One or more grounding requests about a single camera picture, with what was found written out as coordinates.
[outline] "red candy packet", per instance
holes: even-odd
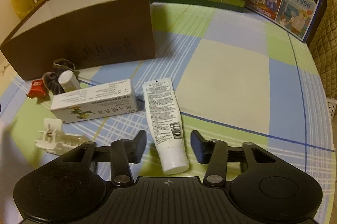
[[[32,86],[27,94],[28,98],[43,98],[48,96],[48,91],[44,86],[42,79],[37,79],[32,81]]]

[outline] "brown box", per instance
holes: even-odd
[[[59,58],[77,69],[152,59],[149,0],[45,0],[0,50],[23,80],[53,71]]]

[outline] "blue line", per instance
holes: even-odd
[[[297,60],[296,60],[296,54],[295,54],[295,50],[293,47],[293,43],[292,40],[290,39],[289,36],[289,32],[288,32],[288,38],[290,41],[290,44],[292,46],[293,49],[293,53],[294,53],[294,58],[295,58],[295,63],[296,63],[296,67],[297,67],[297,73],[298,73],[298,79],[300,81],[300,87],[301,87],[301,93],[302,93],[302,101],[303,101],[303,111],[304,111],[304,131],[305,131],[305,163],[304,163],[304,172],[307,172],[307,117],[306,117],[306,112],[305,112],[305,103],[304,103],[304,95],[303,95],[303,88],[302,88],[302,81],[301,81],[301,76],[300,76],[300,70],[297,64]]]
[[[93,84],[93,83],[87,83],[86,81],[80,80],[80,79],[79,79],[79,82],[80,82],[80,83],[85,83],[85,84],[90,85],[90,86],[96,86],[96,85]]]
[[[95,86],[94,84],[92,84],[92,83],[87,83],[87,82],[85,82],[85,81],[83,81],[83,80],[79,80],[79,82],[81,82],[81,83],[86,83],[86,84],[91,85],[91,86]],[[144,103],[144,100],[141,100],[141,99],[137,99],[137,100],[138,100],[139,102]],[[328,148],[318,147],[318,146],[315,146],[315,145],[306,144],[306,143],[302,143],[302,142],[299,142],[299,141],[290,140],[290,139],[286,139],[286,138],[281,138],[281,137],[276,137],[276,136],[270,136],[270,135],[267,135],[267,134],[264,134],[264,133],[259,133],[259,132],[256,132],[256,131],[252,131],[252,130],[248,130],[248,129],[236,127],[236,126],[233,126],[233,125],[221,123],[221,122],[214,121],[214,120],[208,120],[208,119],[205,119],[205,118],[203,118],[203,117],[191,115],[191,114],[184,113],[184,112],[181,112],[181,114],[184,115],[184,116],[193,117],[193,118],[198,119],[198,120],[203,120],[203,121],[206,121],[206,122],[211,122],[211,123],[214,123],[214,124],[217,124],[217,125],[221,125],[221,126],[224,126],[224,127],[228,127],[228,128],[232,128],[232,129],[244,131],[244,132],[247,132],[247,133],[252,133],[252,134],[255,134],[255,135],[259,135],[259,136],[264,136],[264,137],[273,138],[273,139],[277,139],[277,140],[287,141],[287,142],[290,142],[290,143],[295,143],[295,144],[299,144],[299,145],[304,145],[304,146],[305,146],[305,151],[306,151],[306,147],[309,146],[309,147],[312,147],[312,148],[317,148],[317,149],[321,149],[321,150],[325,150],[325,151],[329,151],[329,152],[335,153],[334,150],[331,150],[331,149],[328,149]]]
[[[20,84],[20,86],[18,86],[18,88],[15,90],[14,94],[11,96],[11,98],[9,99],[8,103],[5,105],[5,107],[3,109],[1,109],[1,113],[0,113],[0,117],[3,115],[3,113],[5,112],[7,106],[11,103],[11,100],[14,98],[14,96],[17,94],[17,92],[20,90],[20,87],[22,86],[22,84],[24,83],[24,81]]]

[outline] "black circular pad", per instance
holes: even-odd
[[[38,222],[70,222],[88,215],[102,202],[102,178],[79,163],[50,163],[16,184],[13,197],[20,213]]]
[[[37,189],[47,198],[63,198],[71,195],[77,188],[76,180],[68,176],[52,176],[40,182]]]
[[[260,190],[271,198],[287,199],[298,193],[298,186],[291,179],[273,176],[260,182]]]
[[[234,203],[262,222],[292,223],[314,217],[320,185],[290,164],[256,163],[230,185]]]

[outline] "white clip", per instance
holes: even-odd
[[[90,141],[85,135],[64,133],[63,123],[60,119],[44,119],[43,124],[45,131],[39,131],[39,133],[43,134],[42,140],[36,139],[35,145],[47,153],[62,155]]]

